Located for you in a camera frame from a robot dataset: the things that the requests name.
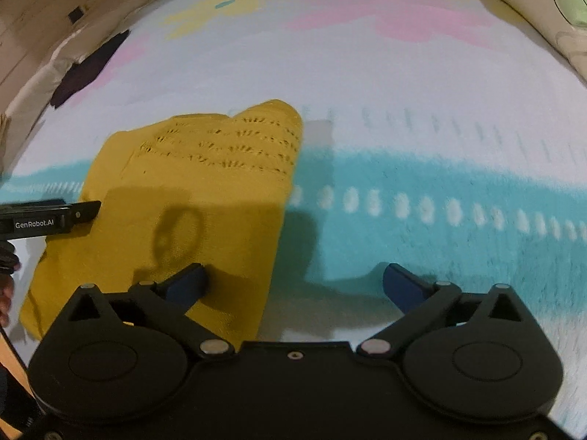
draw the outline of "bed sheet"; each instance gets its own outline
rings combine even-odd
[[[399,316],[392,261],[509,283],[564,361],[553,419],[587,433],[585,86],[498,0],[159,0],[45,111],[0,202],[75,200],[115,131],[272,98],[305,136],[259,337],[356,344]],[[13,317],[43,247],[19,242]]]

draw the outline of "pink pattern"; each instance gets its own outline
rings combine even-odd
[[[84,89],[71,96],[68,104],[71,104],[73,107],[80,104],[90,92],[104,87],[106,84],[112,81],[116,77],[116,74],[121,67],[124,67],[126,64],[143,57],[143,55],[147,52],[145,43],[148,39],[149,35],[144,35],[134,39],[133,41],[125,41],[120,46],[120,48],[118,48],[110,61],[108,61],[108,64],[106,64],[98,77],[91,84],[88,84],[86,87],[84,87]]]
[[[386,38],[420,43],[446,35],[474,46],[489,48],[482,34],[491,20],[482,13],[451,7],[450,0],[313,0],[319,10],[291,23],[292,30],[326,28],[359,18],[374,20],[375,31]]]

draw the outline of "white dot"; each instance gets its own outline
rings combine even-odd
[[[354,213],[359,208],[359,191],[355,187],[346,190],[342,198],[344,211]]]
[[[587,224],[584,221],[579,222],[579,233],[583,241],[587,243]]]
[[[487,222],[483,207],[479,203],[473,204],[473,220],[477,226],[483,226]]]
[[[395,205],[395,216],[405,220],[410,216],[410,199],[404,193],[397,194],[393,200]]]
[[[367,193],[367,212],[371,216],[379,216],[381,214],[379,190],[373,189]]]
[[[303,191],[299,185],[295,185],[292,190],[292,194],[289,197],[289,204],[291,206],[298,207],[302,204]]]
[[[459,226],[463,219],[463,211],[461,210],[461,203],[456,198],[447,200],[446,206],[446,219],[452,226]]]
[[[572,221],[565,221],[565,231],[566,235],[569,237],[569,240],[574,242],[577,239],[577,230],[575,229],[575,224]]]
[[[530,221],[522,209],[518,209],[515,225],[520,232],[530,233]]]
[[[318,192],[318,206],[323,210],[330,210],[334,204],[334,190],[326,185]]]
[[[534,224],[536,225],[536,233],[538,235],[545,236],[547,234],[547,224],[544,221],[544,215],[538,212],[534,217]]]
[[[549,224],[551,226],[551,232],[552,232],[554,238],[556,238],[557,240],[560,240],[561,239],[561,224],[554,217],[551,217]]]
[[[434,223],[434,202],[430,197],[422,197],[420,200],[420,220],[425,224]]]
[[[506,227],[506,217],[504,213],[496,206],[491,208],[491,219],[496,230],[502,232]]]

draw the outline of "dark cloth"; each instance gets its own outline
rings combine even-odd
[[[116,50],[128,38],[129,34],[130,30],[117,34],[90,54],[80,64],[74,63],[61,80],[61,84],[55,89],[49,104],[58,108],[76,92],[81,91],[88,84],[92,83],[102,72],[106,64],[108,64],[108,61],[110,61]]]
[[[22,432],[42,415],[34,398],[0,365],[0,418]]]

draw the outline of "yellow knit fabric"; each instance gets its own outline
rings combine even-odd
[[[187,315],[237,348],[265,307],[302,122],[282,101],[234,116],[191,114],[112,135],[80,200],[98,217],[48,239],[21,311],[37,338],[78,285],[124,292],[192,262],[210,291]]]

